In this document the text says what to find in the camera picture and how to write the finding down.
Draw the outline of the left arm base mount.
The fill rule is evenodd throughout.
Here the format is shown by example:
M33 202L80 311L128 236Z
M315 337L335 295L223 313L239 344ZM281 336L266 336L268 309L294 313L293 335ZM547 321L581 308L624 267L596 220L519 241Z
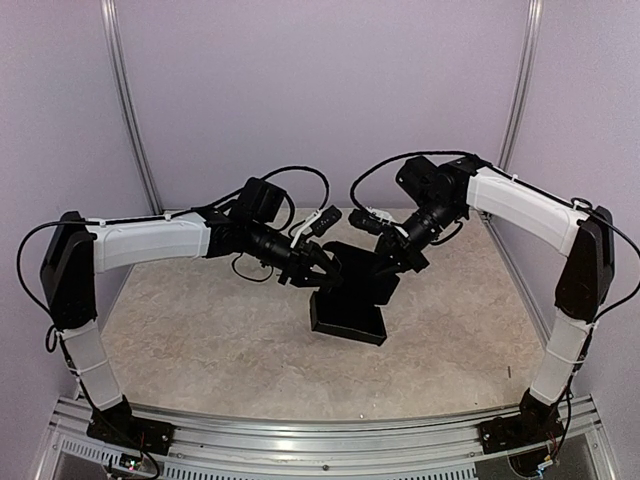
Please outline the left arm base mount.
M166 456L175 429L168 422L135 416L124 397L120 403L104 411L92 411L87 435L108 444Z

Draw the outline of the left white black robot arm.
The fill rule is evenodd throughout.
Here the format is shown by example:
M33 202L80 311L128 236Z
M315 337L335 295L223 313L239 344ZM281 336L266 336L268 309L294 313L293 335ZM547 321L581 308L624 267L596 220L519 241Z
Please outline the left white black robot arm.
M340 211L323 206L287 237L270 225L287 198L279 186L251 177L229 200L186 211L124 219L85 219L70 211L49 223L54 234L40 269L45 299L39 306L51 318L92 409L102 413L102 430L115 442L133 443L140 424L126 412L96 323L96 274L159 260L238 253L278 270L282 285L340 285L338 262L313 240L340 219Z

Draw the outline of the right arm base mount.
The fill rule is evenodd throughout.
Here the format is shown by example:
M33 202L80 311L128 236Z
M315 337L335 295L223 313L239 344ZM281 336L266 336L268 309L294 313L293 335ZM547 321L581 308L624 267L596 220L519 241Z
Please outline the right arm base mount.
M481 422L478 433L484 454L522 448L559 438L564 433L558 412L560 401L547 405L527 389L512 416L498 416Z

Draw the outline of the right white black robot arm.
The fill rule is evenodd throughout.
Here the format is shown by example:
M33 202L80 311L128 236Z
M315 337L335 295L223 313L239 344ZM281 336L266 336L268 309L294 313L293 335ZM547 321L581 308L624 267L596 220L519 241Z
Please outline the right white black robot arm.
M472 210L504 220L542 240L565 261L554 293L555 321L534 380L522 398L523 413L511 433L523 444L535 442L551 424L548 411L570 389L586 358L614 277L614 239L624 234L609 210L586 200L564 200L510 175L476 154L445 151L445 162L432 162L432 151L399 155L396 182L415 202L404 221L365 208L379 236L376 246L394 271L420 271L424 249Z

